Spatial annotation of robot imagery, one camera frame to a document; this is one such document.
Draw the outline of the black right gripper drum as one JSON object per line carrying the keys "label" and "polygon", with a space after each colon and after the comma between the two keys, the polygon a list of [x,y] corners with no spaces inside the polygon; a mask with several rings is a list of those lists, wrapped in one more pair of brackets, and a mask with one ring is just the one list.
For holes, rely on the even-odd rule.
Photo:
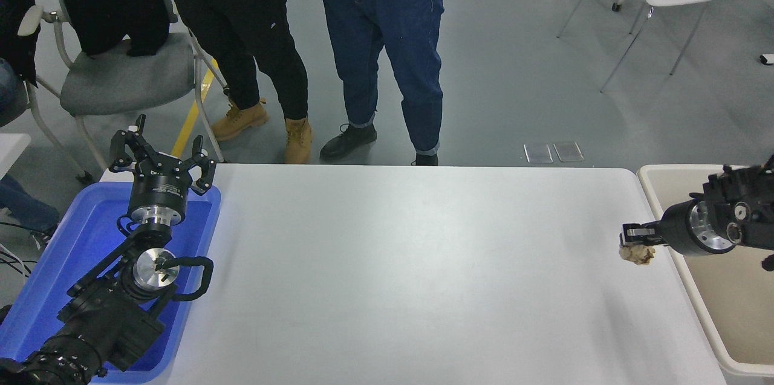
{"label": "black right gripper drum", "polygon": [[665,244],[674,251],[687,256],[704,256],[706,254],[689,219],[696,204],[696,201],[691,200],[670,206],[664,212],[658,226],[658,234]]}

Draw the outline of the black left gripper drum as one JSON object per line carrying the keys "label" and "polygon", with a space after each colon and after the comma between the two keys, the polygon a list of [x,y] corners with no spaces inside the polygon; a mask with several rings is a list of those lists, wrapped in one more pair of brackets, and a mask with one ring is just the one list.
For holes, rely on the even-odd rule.
{"label": "black left gripper drum", "polygon": [[147,161],[135,165],[128,212],[133,213],[140,208],[152,206],[185,212],[188,190],[192,184],[190,174],[174,170],[158,172],[156,167],[157,165]]}

